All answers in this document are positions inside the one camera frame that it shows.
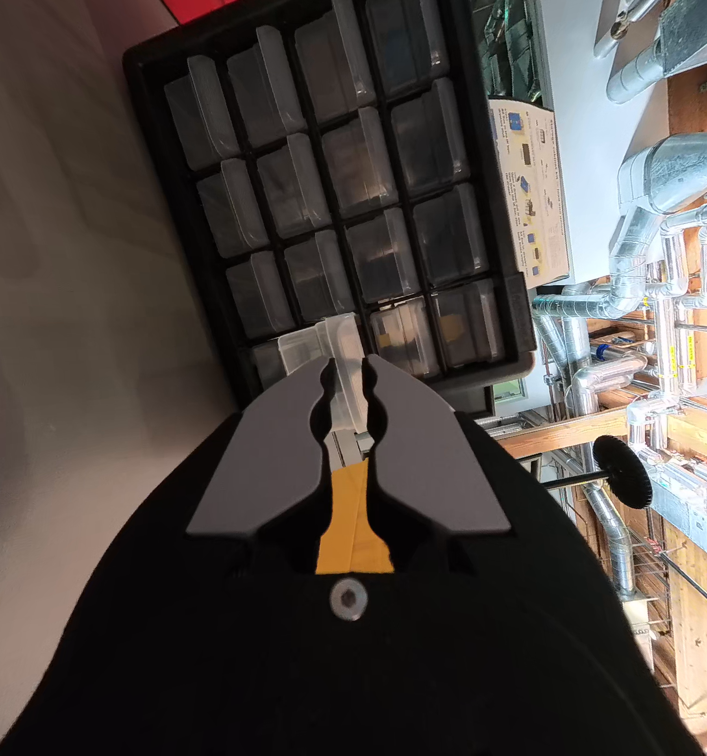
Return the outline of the metal air duct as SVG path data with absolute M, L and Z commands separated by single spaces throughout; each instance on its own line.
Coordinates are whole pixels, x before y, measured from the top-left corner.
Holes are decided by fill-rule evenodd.
M 671 2 L 660 15 L 654 41 L 615 71 L 606 86 L 624 104 L 653 84 L 707 64 L 707 1 Z
M 707 463 L 670 460 L 648 475 L 651 509 L 707 553 Z

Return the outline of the round metal duct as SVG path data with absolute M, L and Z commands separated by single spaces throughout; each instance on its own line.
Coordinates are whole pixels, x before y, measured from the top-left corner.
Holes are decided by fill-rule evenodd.
M 629 529 L 601 483 L 585 483 L 583 489 L 607 537 L 614 589 L 621 600 L 632 600 L 636 586 Z

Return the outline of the yellow plastic bin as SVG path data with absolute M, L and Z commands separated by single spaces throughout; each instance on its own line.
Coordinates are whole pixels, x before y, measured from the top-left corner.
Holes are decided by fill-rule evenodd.
M 317 574 L 394 571 L 387 545 L 368 523 L 367 477 L 367 460 L 331 474 L 332 517 L 320 542 Z

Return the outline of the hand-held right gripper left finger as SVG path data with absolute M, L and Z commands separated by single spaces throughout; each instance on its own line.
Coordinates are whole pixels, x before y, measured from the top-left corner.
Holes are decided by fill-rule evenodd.
M 315 358 L 242 413 L 188 526 L 192 536 L 252 537 L 330 480 L 326 438 L 336 365 Z

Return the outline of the black round ribbed disc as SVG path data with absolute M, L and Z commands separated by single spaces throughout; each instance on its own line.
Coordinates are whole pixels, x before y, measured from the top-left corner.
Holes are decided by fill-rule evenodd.
M 621 439 L 601 435 L 592 444 L 592 453 L 613 494 L 633 510 L 652 504 L 652 482 L 637 454 Z

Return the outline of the red plastic bin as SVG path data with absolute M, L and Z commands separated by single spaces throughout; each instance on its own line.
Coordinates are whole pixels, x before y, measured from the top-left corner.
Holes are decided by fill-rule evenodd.
M 208 15 L 216 10 L 232 5 L 235 1 L 226 0 L 164 0 L 161 4 L 166 8 L 168 13 L 176 21 L 183 25 L 200 17 Z

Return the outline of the silver pipe bundle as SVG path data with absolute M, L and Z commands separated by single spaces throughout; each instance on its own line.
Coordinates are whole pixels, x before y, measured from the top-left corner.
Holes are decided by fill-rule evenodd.
M 679 308 L 707 308 L 707 204 L 685 206 L 707 191 L 707 132 L 667 137 L 627 158 L 617 175 L 623 222 L 610 256 L 610 283 L 587 293 L 538 296 L 539 321 L 559 317 L 585 331 L 585 321 L 615 321 L 647 299 L 655 305 L 658 393 L 629 407 L 629 435 L 644 443 L 647 417 L 678 405 L 695 388 L 681 378 L 673 318 Z

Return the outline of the clear plastic drawer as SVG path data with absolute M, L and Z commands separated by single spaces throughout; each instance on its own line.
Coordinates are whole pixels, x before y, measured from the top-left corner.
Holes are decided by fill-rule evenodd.
M 335 360 L 331 431 L 325 439 L 332 471 L 362 461 L 357 436 L 367 431 L 368 403 L 363 392 L 364 351 L 354 314 L 327 317 L 314 326 L 282 335 L 279 355 L 286 374 L 314 359 Z

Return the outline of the printed instruction sheet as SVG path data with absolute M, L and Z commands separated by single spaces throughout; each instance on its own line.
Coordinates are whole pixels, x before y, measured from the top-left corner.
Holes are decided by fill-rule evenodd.
M 555 115 L 516 100 L 488 102 L 518 267 L 527 288 L 569 276 Z

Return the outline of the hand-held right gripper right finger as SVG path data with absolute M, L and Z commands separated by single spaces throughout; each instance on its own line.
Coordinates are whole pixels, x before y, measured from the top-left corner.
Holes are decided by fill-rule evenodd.
M 381 538 L 422 528 L 446 536 L 507 534 L 511 524 L 455 411 L 385 359 L 363 361 L 368 400 L 367 515 Z

